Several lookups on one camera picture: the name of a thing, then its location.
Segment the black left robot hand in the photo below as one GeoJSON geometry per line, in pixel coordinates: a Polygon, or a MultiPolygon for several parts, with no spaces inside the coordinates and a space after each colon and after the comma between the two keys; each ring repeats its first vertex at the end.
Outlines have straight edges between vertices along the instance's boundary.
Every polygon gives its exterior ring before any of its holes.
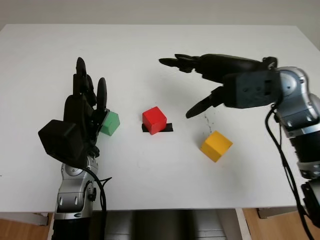
{"type": "Polygon", "coordinates": [[[96,143],[109,112],[105,78],[99,79],[95,92],[85,61],[78,57],[76,73],[73,75],[73,92],[65,101],[63,120],[79,127],[86,155],[95,158],[100,155],[96,143]]]}

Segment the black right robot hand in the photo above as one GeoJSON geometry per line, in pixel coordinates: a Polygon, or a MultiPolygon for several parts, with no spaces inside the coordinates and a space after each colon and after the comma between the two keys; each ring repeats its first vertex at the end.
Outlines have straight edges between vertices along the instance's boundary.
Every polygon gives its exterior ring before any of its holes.
{"type": "Polygon", "coordinates": [[[278,60],[275,57],[257,61],[223,54],[176,54],[174,58],[161,58],[159,62],[184,73],[195,71],[203,79],[220,84],[187,111],[185,116],[188,119],[210,107],[225,105],[228,108],[248,109],[267,106],[282,98],[280,73],[276,70],[278,60]]]}

